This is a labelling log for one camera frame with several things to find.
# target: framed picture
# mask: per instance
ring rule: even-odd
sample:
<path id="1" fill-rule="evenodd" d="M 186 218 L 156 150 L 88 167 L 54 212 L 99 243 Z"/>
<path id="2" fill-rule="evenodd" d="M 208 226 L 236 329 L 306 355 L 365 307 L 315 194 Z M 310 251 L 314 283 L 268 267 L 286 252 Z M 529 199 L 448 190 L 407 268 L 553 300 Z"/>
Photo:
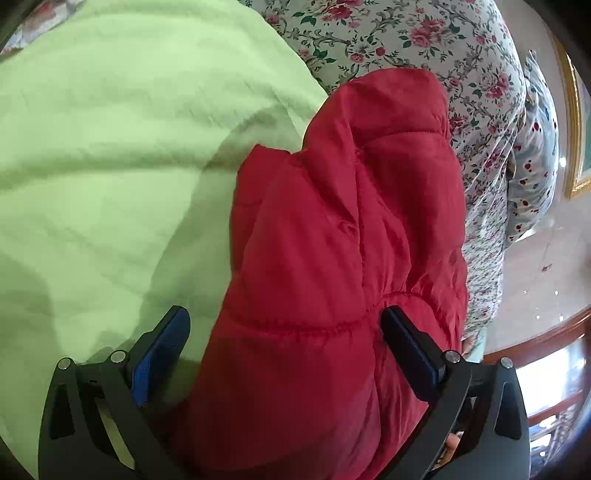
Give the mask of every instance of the framed picture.
<path id="1" fill-rule="evenodd" d="M 591 191 L 591 95 L 564 47 L 556 40 L 566 93 L 569 143 L 565 194 L 569 199 Z"/>

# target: polka dot fabric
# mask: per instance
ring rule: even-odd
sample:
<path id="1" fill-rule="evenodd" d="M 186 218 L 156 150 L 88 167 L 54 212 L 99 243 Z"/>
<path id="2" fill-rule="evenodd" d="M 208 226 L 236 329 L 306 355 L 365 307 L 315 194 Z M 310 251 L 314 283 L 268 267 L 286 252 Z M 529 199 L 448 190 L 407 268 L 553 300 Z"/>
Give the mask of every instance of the polka dot fabric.
<path id="1" fill-rule="evenodd" d="M 536 225 L 554 197 L 558 171 L 558 122 L 556 109 L 544 75 L 530 50 L 524 66 L 525 124 L 519 131 L 509 169 L 508 247 Z"/>

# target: quilted red fabric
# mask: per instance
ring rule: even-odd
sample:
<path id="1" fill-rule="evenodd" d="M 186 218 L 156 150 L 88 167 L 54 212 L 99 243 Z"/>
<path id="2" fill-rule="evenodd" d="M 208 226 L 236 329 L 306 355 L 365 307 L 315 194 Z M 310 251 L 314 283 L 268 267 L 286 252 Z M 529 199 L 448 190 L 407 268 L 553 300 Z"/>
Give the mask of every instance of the quilted red fabric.
<path id="1" fill-rule="evenodd" d="M 447 98 L 424 70 L 343 85 L 298 153 L 255 147 L 232 281 L 176 425 L 184 464 L 208 479 L 375 478 L 426 410 L 380 312 L 399 305 L 460 348 L 464 216 Z"/>

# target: screw head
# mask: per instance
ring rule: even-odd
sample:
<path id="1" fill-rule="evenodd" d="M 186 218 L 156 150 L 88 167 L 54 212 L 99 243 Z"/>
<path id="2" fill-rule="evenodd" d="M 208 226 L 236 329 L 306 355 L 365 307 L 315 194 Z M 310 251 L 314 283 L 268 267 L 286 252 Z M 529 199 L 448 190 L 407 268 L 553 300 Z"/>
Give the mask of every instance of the screw head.
<path id="1" fill-rule="evenodd" d="M 501 358 L 501 365 L 505 368 L 513 368 L 513 360 L 511 360 L 508 356 L 504 356 Z"/>
<path id="2" fill-rule="evenodd" d="M 445 360 L 450 362 L 451 364 L 457 364 L 462 359 L 462 356 L 457 353 L 455 350 L 448 350 L 445 352 Z"/>
<path id="3" fill-rule="evenodd" d="M 58 363 L 57 363 L 57 367 L 60 370 L 65 370 L 66 368 L 68 368 L 70 365 L 72 364 L 72 360 L 70 360 L 69 358 L 62 358 Z"/>
<path id="4" fill-rule="evenodd" d="M 117 350 L 111 354 L 109 357 L 114 364 L 120 364 L 123 360 L 125 360 L 126 353 L 123 350 Z"/>

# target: floral dress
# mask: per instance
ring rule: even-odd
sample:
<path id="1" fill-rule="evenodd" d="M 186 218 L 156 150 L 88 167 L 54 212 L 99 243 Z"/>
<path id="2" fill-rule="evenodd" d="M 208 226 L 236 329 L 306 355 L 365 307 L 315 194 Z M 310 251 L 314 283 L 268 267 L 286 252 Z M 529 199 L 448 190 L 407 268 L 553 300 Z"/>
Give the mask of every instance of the floral dress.
<path id="1" fill-rule="evenodd" d="M 462 165 L 470 294 L 464 338 L 496 315 L 507 224 L 506 165 L 524 76 L 493 0 L 239 0 L 257 10 L 327 92 L 376 69 L 434 72 L 449 93 Z"/>

